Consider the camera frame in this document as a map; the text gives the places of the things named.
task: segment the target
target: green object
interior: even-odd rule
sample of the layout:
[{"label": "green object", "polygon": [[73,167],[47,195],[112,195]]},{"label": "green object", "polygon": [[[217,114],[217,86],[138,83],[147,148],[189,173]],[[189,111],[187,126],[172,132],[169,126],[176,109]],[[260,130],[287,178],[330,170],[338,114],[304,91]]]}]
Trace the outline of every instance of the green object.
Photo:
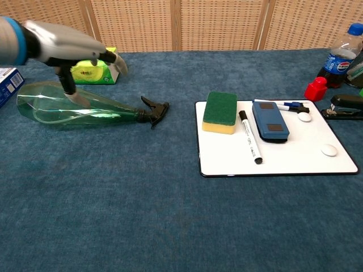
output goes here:
[{"label": "green object", "polygon": [[157,104],[141,96],[151,112],[77,88],[81,103],[69,100],[57,82],[24,85],[17,94],[17,107],[23,116],[44,124],[83,125],[113,122],[150,122],[155,126],[166,114],[169,104]]},{"label": "green object", "polygon": [[[106,49],[117,54],[116,47]],[[100,60],[96,66],[93,66],[91,61],[79,61],[70,71],[76,84],[115,84],[119,76],[114,65],[107,65]]]},{"label": "green object", "polygon": [[233,126],[236,122],[237,95],[210,92],[206,101],[203,122]]}]

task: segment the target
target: red object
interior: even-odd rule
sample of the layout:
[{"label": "red object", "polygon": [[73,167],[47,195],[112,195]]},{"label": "red object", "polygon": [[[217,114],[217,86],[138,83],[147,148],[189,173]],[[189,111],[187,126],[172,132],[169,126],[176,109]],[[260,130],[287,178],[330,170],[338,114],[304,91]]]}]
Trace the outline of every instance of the red object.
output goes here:
[{"label": "red object", "polygon": [[327,91],[328,87],[327,85],[327,79],[318,76],[314,79],[314,82],[309,83],[309,85],[306,88],[304,96],[311,100],[311,101],[319,101],[323,99],[323,96],[325,92]]}]

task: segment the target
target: sponge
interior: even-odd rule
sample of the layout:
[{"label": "sponge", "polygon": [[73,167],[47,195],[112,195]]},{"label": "sponge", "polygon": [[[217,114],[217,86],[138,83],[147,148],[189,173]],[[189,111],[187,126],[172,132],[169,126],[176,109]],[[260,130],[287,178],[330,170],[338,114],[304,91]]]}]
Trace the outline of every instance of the sponge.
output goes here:
[{"label": "sponge", "polygon": [[233,134],[236,115],[237,95],[210,92],[205,105],[202,129],[216,133]]}]

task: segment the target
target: woven wall panel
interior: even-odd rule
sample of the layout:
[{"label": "woven wall panel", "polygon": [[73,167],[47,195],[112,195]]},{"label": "woven wall panel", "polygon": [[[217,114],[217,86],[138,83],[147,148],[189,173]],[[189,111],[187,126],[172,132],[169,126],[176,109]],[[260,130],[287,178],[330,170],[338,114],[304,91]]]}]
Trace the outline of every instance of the woven wall panel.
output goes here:
[{"label": "woven wall panel", "polygon": [[181,0],[182,50],[252,49],[262,0]]},{"label": "woven wall panel", "polygon": [[276,0],[262,49],[329,48],[363,22],[362,0]]},{"label": "woven wall panel", "polygon": [[92,0],[102,42],[119,52],[171,51],[170,1]]},{"label": "woven wall panel", "polygon": [[77,0],[16,0],[1,1],[0,14],[19,22],[39,20],[63,24],[92,36],[90,24],[82,15],[82,6]]}]

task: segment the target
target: green plastic bottle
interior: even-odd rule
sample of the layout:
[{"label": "green plastic bottle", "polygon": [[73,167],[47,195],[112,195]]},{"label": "green plastic bottle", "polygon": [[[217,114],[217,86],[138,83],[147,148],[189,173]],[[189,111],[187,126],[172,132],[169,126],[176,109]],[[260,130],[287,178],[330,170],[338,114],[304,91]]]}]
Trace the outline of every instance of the green plastic bottle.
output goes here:
[{"label": "green plastic bottle", "polygon": [[43,124],[91,125],[114,122],[150,122],[155,126],[166,114],[169,104],[142,101],[151,112],[77,88],[81,102],[71,101],[57,82],[24,85],[17,94],[17,107],[23,116]]}]

